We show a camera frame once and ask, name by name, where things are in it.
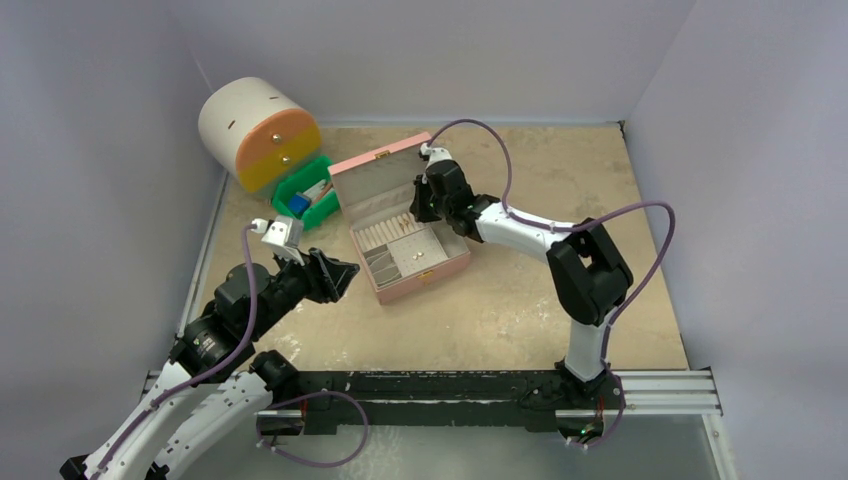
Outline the pink jewelry box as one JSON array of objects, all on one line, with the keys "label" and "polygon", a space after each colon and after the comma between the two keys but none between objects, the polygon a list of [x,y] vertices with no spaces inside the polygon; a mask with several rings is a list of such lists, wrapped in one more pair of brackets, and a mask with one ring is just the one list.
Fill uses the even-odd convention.
[{"label": "pink jewelry box", "polygon": [[[420,223],[409,212],[413,181],[425,166],[419,147],[429,139],[429,133],[420,133],[329,167],[355,250],[382,304],[470,264],[463,237],[443,221]],[[418,251],[424,255],[407,259]]]}]

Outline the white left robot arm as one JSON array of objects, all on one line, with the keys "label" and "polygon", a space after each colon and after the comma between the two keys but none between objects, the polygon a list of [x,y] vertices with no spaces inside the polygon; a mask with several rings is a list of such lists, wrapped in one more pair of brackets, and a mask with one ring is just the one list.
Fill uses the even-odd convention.
[{"label": "white left robot arm", "polygon": [[66,460],[62,478],[179,479],[248,417],[295,402],[298,370],[254,344],[302,301],[338,302],[359,267],[316,248],[275,261],[275,274],[251,261],[228,272],[133,413],[96,451]]}]

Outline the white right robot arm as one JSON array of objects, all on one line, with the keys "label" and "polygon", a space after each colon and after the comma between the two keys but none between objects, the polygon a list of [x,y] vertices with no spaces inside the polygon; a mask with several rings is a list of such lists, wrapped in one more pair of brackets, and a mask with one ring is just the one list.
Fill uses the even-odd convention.
[{"label": "white right robot arm", "polygon": [[563,358],[569,373],[561,381],[564,399],[584,407],[601,391],[609,324],[633,284],[633,274],[601,225],[590,219],[575,226],[534,225],[510,214],[503,202],[476,194],[459,164],[448,158],[427,161],[414,180],[410,213],[421,223],[444,221],[459,236],[509,247],[550,270],[557,298],[571,319],[570,343]]}]

